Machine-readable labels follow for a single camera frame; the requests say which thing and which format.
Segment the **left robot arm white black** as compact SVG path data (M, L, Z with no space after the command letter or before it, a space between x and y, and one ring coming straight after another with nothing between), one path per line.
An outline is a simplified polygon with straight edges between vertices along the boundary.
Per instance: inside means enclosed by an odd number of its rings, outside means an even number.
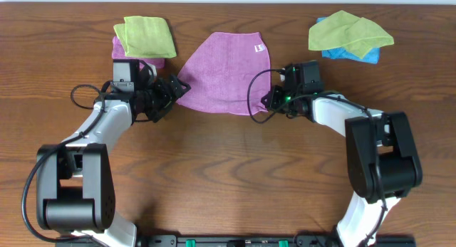
M190 89L176 75L109 80L96 88L92 113L81 127L38 150L30 175L36 179L37 221L59 236L36 237L56 246L136 246L137 226L116 211L109 153L139 114L158 122Z

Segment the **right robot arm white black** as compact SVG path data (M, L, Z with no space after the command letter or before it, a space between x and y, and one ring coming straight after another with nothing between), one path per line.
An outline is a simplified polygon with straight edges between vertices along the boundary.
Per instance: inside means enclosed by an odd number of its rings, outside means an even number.
M415 246L410 236L379 236L388 212L423 180L410 123L404 112L387 113L325 90L318 72L292 65L277 71L261 102L273 115L306 117L342 135L353 196L330 233L303 233L279 246Z

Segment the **large purple microfiber cloth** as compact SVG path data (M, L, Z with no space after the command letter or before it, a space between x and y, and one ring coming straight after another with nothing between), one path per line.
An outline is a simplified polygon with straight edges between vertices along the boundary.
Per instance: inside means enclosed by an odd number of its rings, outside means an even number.
M177 103L199 112L249 115L265 111L271 88L268 49L259 32L212 33L191 55L178 78L191 86ZM254 76L267 72L257 79Z

